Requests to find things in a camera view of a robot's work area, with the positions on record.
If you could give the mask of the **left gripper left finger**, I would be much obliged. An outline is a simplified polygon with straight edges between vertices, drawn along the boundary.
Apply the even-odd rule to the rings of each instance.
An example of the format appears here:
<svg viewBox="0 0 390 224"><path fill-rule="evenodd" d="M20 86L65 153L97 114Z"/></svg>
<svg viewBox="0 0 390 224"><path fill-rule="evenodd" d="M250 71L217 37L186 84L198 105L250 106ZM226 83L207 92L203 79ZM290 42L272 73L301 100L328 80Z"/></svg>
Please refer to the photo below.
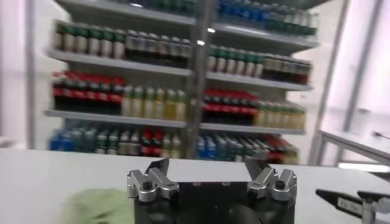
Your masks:
<svg viewBox="0 0 390 224"><path fill-rule="evenodd" d="M151 203L158 195L168 200L178 196L179 184L166 176L168 167L169 158L163 158L151 162L144 173L140 170L131 170L127 174L127 197Z"/></svg>

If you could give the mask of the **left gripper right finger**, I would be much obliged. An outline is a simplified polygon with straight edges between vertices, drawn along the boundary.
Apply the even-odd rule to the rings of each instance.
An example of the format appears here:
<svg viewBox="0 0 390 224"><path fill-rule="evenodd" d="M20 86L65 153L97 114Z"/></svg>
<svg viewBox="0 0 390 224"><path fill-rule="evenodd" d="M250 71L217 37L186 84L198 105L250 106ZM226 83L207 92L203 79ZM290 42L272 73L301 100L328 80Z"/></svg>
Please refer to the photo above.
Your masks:
<svg viewBox="0 0 390 224"><path fill-rule="evenodd" d="M275 201L296 201L297 175L288 169L281 174L266 161L254 157L245 157L244 164L251 181L247 183L247 194L251 199L270 196Z"/></svg>

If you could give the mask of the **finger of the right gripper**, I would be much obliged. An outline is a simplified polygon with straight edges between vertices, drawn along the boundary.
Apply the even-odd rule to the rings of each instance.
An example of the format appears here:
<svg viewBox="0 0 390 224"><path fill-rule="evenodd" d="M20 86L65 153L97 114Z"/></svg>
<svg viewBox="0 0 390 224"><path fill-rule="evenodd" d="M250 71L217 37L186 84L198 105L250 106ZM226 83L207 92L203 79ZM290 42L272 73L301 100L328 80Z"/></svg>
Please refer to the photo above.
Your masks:
<svg viewBox="0 0 390 224"><path fill-rule="evenodd" d="M353 195L316 189L316 195L334 206L337 210L361 219L363 224L374 224L376 212L372 204Z"/></svg>
<svg viewBox="0 0 390 224"><path fill-rule="evenodd" d="M357 194L373 211L389 214L389 195L367 191L358 191Z"/></svg>

